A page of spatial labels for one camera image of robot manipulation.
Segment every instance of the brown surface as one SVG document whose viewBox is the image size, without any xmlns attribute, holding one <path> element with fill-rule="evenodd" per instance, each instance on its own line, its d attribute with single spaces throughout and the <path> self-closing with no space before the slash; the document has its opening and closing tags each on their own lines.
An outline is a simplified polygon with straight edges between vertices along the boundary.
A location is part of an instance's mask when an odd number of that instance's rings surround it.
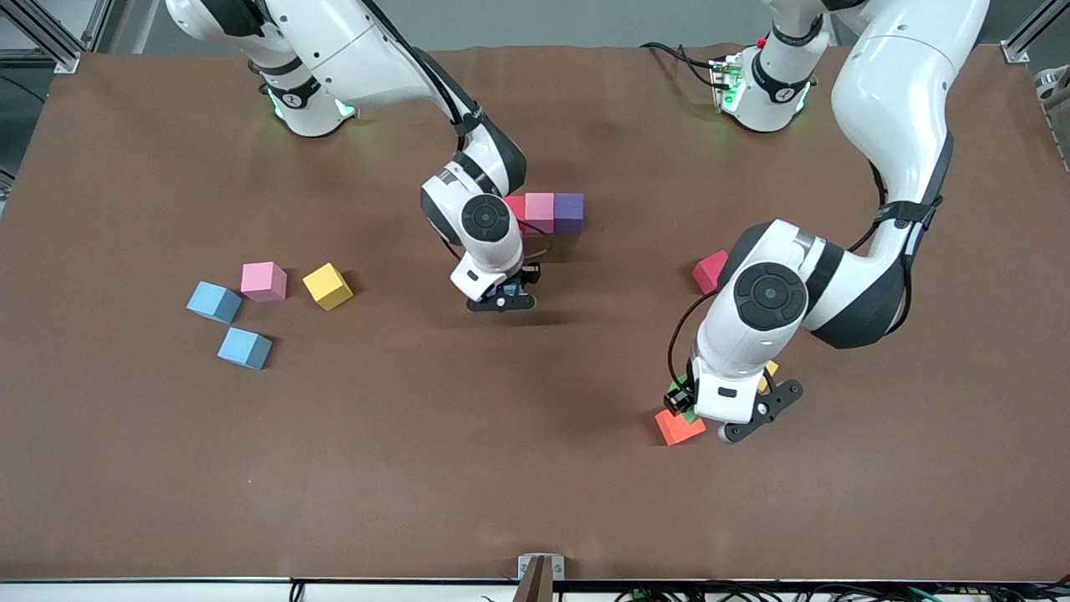
<svg viewBox="0 0 1070 602">
<path fill-rule="evenodd" d="M 539 308 L 507 317 L 464 311 L 419 213 L 452 149 L 429 103 L 305 140 L 240 57 L 86 57 L 0 229 L 0 575 L 494 576 L 533 550 L 574 577 L 1063 574 L 1070 187 L 994 47 L 951 94 L 906 327 L 800 335 L 776 426 L 659 444 L 694 261 L 773 217 L 846 243 L 872 216 L 829 108 L 845 51 L 768 136 L 645 50 L 443 55 L 528 152 L 524 189 L 587 195 Z M 183 306 L 263 260 L 293 297 L 239 314 L 275 340 L 257 373 Z M 326 261 L 356 292 L 331 313 L 299 279 Z"/>
</svg>

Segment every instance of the black band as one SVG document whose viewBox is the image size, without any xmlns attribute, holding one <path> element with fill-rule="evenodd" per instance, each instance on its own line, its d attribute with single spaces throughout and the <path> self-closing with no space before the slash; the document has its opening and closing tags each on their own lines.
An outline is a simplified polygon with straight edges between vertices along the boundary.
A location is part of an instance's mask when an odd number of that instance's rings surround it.
<svg viewBox="0 0 1070 602">
<path fill-rule="evenodd" d="M 257 65 L 257 71 L 259 71 L 263 75 L 279 76 L 279 75 L 286 75 L 288 73 L 293 73 L 294 71 L 297 70 L 297 67 L 301 66 L 302 63 L 301 59 L 299 59 L 297 57 L 293 57 L 292 61 L 286 63 L 282 66 L 264 66 L 258 63 L 253 63 L 253 64 Z"/>
<path fill-rule="evenodd" d="M 291 88 L 289 90 L 284 90 L 282 88 L 276 88 L 274 86 L 268 86 L 271 90 L 272 95 L 290 108 L 305 108 L 308 106 L 308 98 L 311 98 L 316 92 L 320 89 L 320 82 L 316 80 L 315 77 L 309 77 L 308 81 L 305 81 L 296 88 Z"/>
<path fill-rule="evenodd" d="M 475 180 L 476 185 L 478 185 L 483 191 L 494 196 L 502 196 L 502 192 L 498 189 L 498 185 L 495 185 L 494 181 L 490 179 L 490 175 L 488 175 L 487 172 L 484 171 L 471 156 L 464 154 L 464 151 L 457 151 L 454 153 L 454 163 L 460 165 L 461 169 L 468 173 L 469 177 Z"/>
<path fill-rule="evenodd" d="M 929 229 L 929 223 L 933 220 L 933 215 L 936 214 L 936 206 L 944 199 L 942 197 L 936 197 L 932 204 L 921 204 L 920 202 L 912 202 L 908 200 L 896 200 L 892 202 L 885 203 L 881 205 L 881 209 L 876 210 L 876 216 L 873 217 L 874 223 L 880 223 L 881 221 L 887 221 L 888 219 L 896 220 L 897 228 L 905 228 L 910 223 L 921 223 L 924 229 Z"/>
<path fill-rule="evenodd" d="M 810 296 L 810 307 L 807 308 L 807 315 L 813 311 L 821 299 L 821 295 L 828 288 L 828 282 L 832 280 L 836 269 L 840 268 L 840 261 L 843 260 L 843 247 L 825 241 L 825 248 L 821 249 L 821 257 L 817 264 L 813 266 L 813 273 L 806 280 L 807 294 Z"/>
<path fill-rule="evenodd" d="M 768 73 L 765 73 L 764 68 L 762 68 L 761 50 L 754 55 L 754 60 L 751 63 L 750 68 L 754 74 L 754 82 L 769 94 L 769 101 L 778 105 L 790 103 L 795 99 L 795 96 L 797 96 L 810 81 L 809 76 L 807 76 L 806 79 L 796 81 L 795 83 L 785 83 L 779 79 L 774 79 Z"/>
<path fill-rule="evenodd" d="M 483 124 L 487 119 L 487 111 L 483 110 L 483 107 L 476 105 L 475 110 L 465 114 L 461 118 L 460 123 L 454 123 L 454 132 L 457 132 L 458 137 L 464 137 L 472 133 L 473 129 Z"/>
<path fill-rule="evenodd" d="M 810 31 L 807 32 L 802 37 L 795 37 L 794 35 L 788 35 L 786 33 L 777 29 L 777 26 L 773 26 L 773 36 L 777 40 L 788 44 L 789 46 L 806 46 L 807 44 L 813 42 L 814 37 L 821 33 L 821 24 L 824 15 L 817 15 L 814 17 L 813 22 L 810 24 Z"/>
</svg>

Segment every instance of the foam cube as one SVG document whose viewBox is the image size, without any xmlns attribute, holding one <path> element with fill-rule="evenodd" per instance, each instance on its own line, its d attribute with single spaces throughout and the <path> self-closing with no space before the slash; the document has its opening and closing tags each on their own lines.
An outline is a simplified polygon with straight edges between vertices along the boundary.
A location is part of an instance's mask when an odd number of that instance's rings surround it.
<svg viewBox="0 0 1070 602">
<path fill-rule="evenodd" d="M 268 339 L 255 333 L 231 328 L 217 355 L 228 362 L 260 370 L 268 359 L 268 352 L 271 352 L 271 341 Z"/>
<path fill-rule="evenodd" d="M 769 376 L 776 376 L 778 368 L 780 368 L 780 367 L 777 366 L 777 362 L 775 362 L 773 360 L 769 360 L 769 364 L 765 365 L 765 370 L 769 371 Z M 763 375 L 762 380 L 758 382 L 758 391 L 760 393 L 764 393 L 765 390 L 768 389 L 768 388 L 769 388 L 769 385 L 768 385 L 768 383 L 765 382 L 765 376 Z"/>
<path fill-rule="evenodd" d="M 286 298 L 286 272 L 274 261 L 242 265 L 242 294 L 257 304 Z"/>
<path fill-rule="evenodd" d="M 553 195 L 553 231 L 578 233 L 583 230 L 583 195 L 557 192 Z"/>
<path fill-rule="evenodd" d="M 242 297 L 236 292 L 208 281 L 197 284 L 194 295 L 186 304 L 186 309 L 190 312 L 223 324 L 234 322 L 234 314 L 241 307 Z"/>
<path fill-rule="evenodd" d="M 688 422 L 683 415 L 673 416 L 668 410 L 659 412 L 654 417 L 654 420 L 657 421 L 658 430 L 661 431 L 661 436 L 664 437 L 666 444 L 670 446 L 682 444 L 696 435 L 706 432 L 706 425 L 702 422 L 701 418 L 694 422 Z"/>
<path fill-rule="evenodd" d="M 304 280 L 316 303 L 328 312 L 353 295 L 346 279 L 341 277 L 341 272 L 331 263 L 308 274 Z"/>
<path fill-rule="evenodd" d="M 718 250 L 694 265 L 694 271 L 691 272 L 691 275 L 694 276 L 694 281 L 699 282 L 699 288 L 702 289 L 703 294 L 717 290 L 717 278 L 720 277 L 721 269 L 724 268 L 724 264 L 728 261 L 729 253 Z"/>
<path fill-rule="evenodd" d="M 525 203 L 524 203 L 524 197 L 523 196 L 521 196 L 521 195 L 507 196 L 507 197 L 505 197 L 505 204 L 509 205 L 509 210 L 513 211 L 513 214 L 517 217 L 518 221 L 524 220 L 524 204 Z M 534 230 L 532 230 L 531 228 L 525 227 L 523 223 L 520 223 L 520 231 L 522 233 L 528 233 L 528 232 L 532 232 Z"/>
<path fill-rule="evenodd" d="M 546 233 L 553 233 L 553 192 L 524 195 L 524 220 Z"/>
</svg>

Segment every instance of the black cable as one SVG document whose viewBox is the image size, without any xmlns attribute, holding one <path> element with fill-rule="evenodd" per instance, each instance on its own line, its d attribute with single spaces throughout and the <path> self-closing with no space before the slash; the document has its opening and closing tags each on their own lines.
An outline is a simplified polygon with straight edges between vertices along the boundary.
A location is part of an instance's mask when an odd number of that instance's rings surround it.
<svg viewBox="0 0 1070 602">
<path fill-rule="evenodd" d="M 461 256 L 458 254 L 456 250 L 454 250 L 454 245 L 449 244 L 448 240 L 446 240 L 446 238 L 444 238 L 442 236 L 439 236 L 439 240 L 441 240 L 442 244 L 444 244 L 446 246 L 446 249 L 449 250 L 449 253 L 454 256 L 454 259 L 457 259 L 458 261 L 461 260 Z"/>
<path fill-rule="evenodd" d="M 542 235 L 544 240 L 546 240 L 546 248 L 544 248 L 541 250 L 536 250 L 535 252 L 532 252 L 531 254 L 528 254 L 526 257 L 524 257 L 525 261 L 530 260 L 530 259 L 534 259 L 536 257 L 541 257 L 541 256 L 546 254 L 547 252 L 553 250 L 553 234 L 550 234 L 546 230 L 544 230 L 542 228 L 539 228 L 538 226 L 533 226 L 533 225 L 529 223 L 528 221 L 524 221 L 523 219 L 517 219 L 517 222 L 520 223 L 521 226 L 526 226 L 526 227 L 535 230 L 536 232 L 538 232 L 539 234 Z"/>
<path fill-rule="evenodd" d="M 676 369 L 675 367 L 673 367 L 672 362 L 672 352 L 676 348 L 676 338 L 679 337 L 679 330 L 684 328 L 684 323 L 687 322 L 687 319 L 690 318 L 691 314 L 693 314 L 694 311 L 699 309 L 699 306 L 702 306 L 702 304 L 706 298 L 709 298 L 710 296 L 717 294 L 717 292 L 718 292 L 717 290 L 710 290 L 709 292 L 700 296 L 694 304 L 691 304 L 691 307 L 688 308 L 686 312 L 684 312 L 684 315 L 681 317 L 679 322 L 676 323 L 676 329 L 672 331 L 672 339 L 669 340 L 669 376 L 672 377 L 672 382 L 676 385 L 676 387 L 679 387 L 681 389 L 684 388 L 684 384 L 681 383 L 679 381 L 676 381 Z"/>
<path fill-rule="evenodd" d="M 646 44 L 640 46 L 640 48 L 654 48 L 655 50 L 661 50 L 662 52 L 672 55 L 672 57 L 677 61 L 685 61 L 694 66 L 702 66 L 707 68 L 709 67 L 709 63 L 703 63 L 701 61 L 697 61 L 694 59 L 689 58 L 687 55 L 678 53 L 676 50 L 670 48 L 669 46 L 666 46 L 660 42 L 647 42 Z"/>
<path fill-rule="evenodd" d="M 303 582 L 295 581 L 290 586 L 290 602 L 301 602 L 305 597 L 305 584 Z"/>
<path fill-rule="evenodd" d="M 27 88 L 26 86 L 22 86 L 18 81 L 15 81 L 14 79 L 7 77 L 6 75 L 0 75 L 0 79 L 3 79 L 7 83 L 11 83 L 12 86 L 14 86 L 14 87 L 22 90 L 24 92 L 26 92 L 27 94 L 33 96 L 34 98 L 37 98 L 39 101 L 41 101 L 41 104 L 45 104 L 45 99 L 41 97 L 41 94 L 34 92 L 33 90 L 30 90 L 29 88 Z"/>
<path fill-rule="evenodd" d="M 873 165 L 872 160 L 870 161 L 870 169 L 873 171 L 873 183 L 876 184 L 876 190 L 878 197 L 876 206 L 877 209 L 880 209 L 884 206 L 886 202 L 888 202 L 888 188 L 885 187 L 884 176 L 881 175 L 881 171 L 876 168 L 876 165 Z M 870 223 L 870 229 L 867 230 L 865 234 L 862 234 L 862 237 L 858 238 L 858 242 L 852 244 L 847 248 L 847 251 L 854 252 L 855 250 L 858 250 L 858 247 L 866 244 L 866 241 L 868 241 L 875 231 L 876 231 L 876 222 L 874 221 Z"/>
<path fill-rule="evenodd" d="M 899 313 L 899 320 L 888 329 L 885 337 L 899 330 L 906 322 L 906 317 L 911 313 L 911 298 L 914 296 L 914 282 L 911 278 L 911 267 L 914 265 L 914 258 L 905 252 L 899 257 L 903 263 L 903 311 Z"/>
<path fill-rule="evenodd" d="M 435 74 L 434 71 L 426 62 L 424 62 L 424 59 L 419 58 L 419 55 L 417 55 L 416 51 L 413 49 L 413 47 L 409 45 L 409 42 L 404 38 L 403 35 L 401 35 L 401 32 L 398 31 L 398 28 L 394 27 L 394 22 L 392 22 L 391 19 L 386 17 L 386 14 L 383 13 L 382 9 L 380 9 L 378 4 L 376 4 L 374 0 L 363 0 L 363 1 L 364 5 L 367 6 L 369 11 L 371 11 L 371 14 L 376 17 L 376 19 L 378 19 L 379 22 L 382 24 L 384 28 L 386 28 L 386 31 L 391 35 L 393 35 L 395 40 L 397 40 L 398 44 L 400 44 L 401 47 L 409 52 L 409 56 L 411 56 L 412 59 L 416 61 L 416 64 L 418 64 L 422 70 L 424 70 L 424 73 L 427 75 L 427 78 L 431 80 L 431 83 L 434 86 L 434 89 L 438 90 L 439 95 L 442 96 L 442 101 L 446 104 L 446 108 L 449 109 L 450 123 L 453 125 L 460 124 L 461 113 L 459 110 L 457 110 L 457 104 L 454 103 L 454 97 L 446 90 L 446 84 L 443 83 L 441 79 L 439 79 L 438 74 Z M 463 150 L 464 142 L 465 142 L 464 136 L 457 136 L 457 150 Z"/>
<path fill-rule="evenodd" d="M 661 44 L 659 42 L 647 42 L 646 44 L 643 44 L 642 46 L 640 46 L 640 48 L 653 48 L 655 50 L 662 50 L 664 52 L 668 52 L 672 58 L 676 59 L 677 61 L 682 61 L 684 64 L 686 64 L 687 68 L 691 70 L 691 73 L 694 74 L 694 77 L 698 78 L 699 81 L 702 81 L 706 86 L 709 86 L 710 88 L 716 88 L 718 90 L 728 90 L 729 89 L 729 87 L 725 86 L 724 83 L 715 83 L 713 81 L 709 81 L 705 77 L 703 77 L 702 74 L 699 73 L 699 71 L 697 68 L 694 68 L 694 67 L 696 66 L 701 66 L 703 68 L 709 68 L 709 63 L 708 62 L 704 63 L 702 61 L 697 61 L 697 60 L 692 59 L 691 57 L 688 57 L 687 56 L 687 51 L 684 50 L 684 45 L 683 44 L 681 44 L 679 46 L 677 46 L 676 50 L 673 50 L 669 46 L 666 46 L 664 44 Z M 710 59 L 710 60 L 715 60 L 716 61 L 716 60 L 720 60 L 720 59 L 723 59 L 723 58 L 724 57 L 717 57 L 717 58 Z"/>
</svg>

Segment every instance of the metal bracket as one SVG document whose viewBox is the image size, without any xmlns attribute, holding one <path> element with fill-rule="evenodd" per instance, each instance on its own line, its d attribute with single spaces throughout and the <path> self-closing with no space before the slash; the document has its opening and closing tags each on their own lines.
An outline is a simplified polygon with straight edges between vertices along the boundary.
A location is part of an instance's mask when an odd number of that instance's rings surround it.
<svg viewBox="0 0 1070 602">
<path fill-rule="evenodd" d="M 1007 61 L 1007 64 L 1029 62 L 1029 52 L 1022 50 L 1018 55 L 1014 55 L 1013 51 L 1007 46 L 1007 44 L 1008 43 L 1006 40 L 999 41 L 999 49 L 1003 50 L 1004 60 Z"/>
<path fill-rule="evenodd" d="M 56 63 L 56 68 L 52 73 L 57 75 L 73 75 L 78 72 L 78 64 L 81 62 L 81 52 L 74 53 L 74 62 L 63 64 Z"/>
<path fill-rule="evenodd" d="M 802 397 L 802 384 L 798 381 L 785 381 L 780 385 L 769 386 L 769 392 L 763 396 L 754 396 L 754 410 L 751 414 L 750 422 L 747 425 L 721 426 L 717 436 L 725 444 L 738 444 L 747 435 L 764 425 L 769 425 L 777 419 L 777 415 L 788 410 Z"/>
<path fill-rule="evenodd" d="M 565 557 L 560 554 L 524 554 L 523 556 L 517 557 L 517 578 L 522 580 L 524 573 L 528 571 L 528 565 L 532 560 L 539 556 L 546 556 L 550 560 L 550 567 L 553 569 L 551 574 L 553 575 L 553 581 L 564 581 L 565 578 Z"/>
</svg>

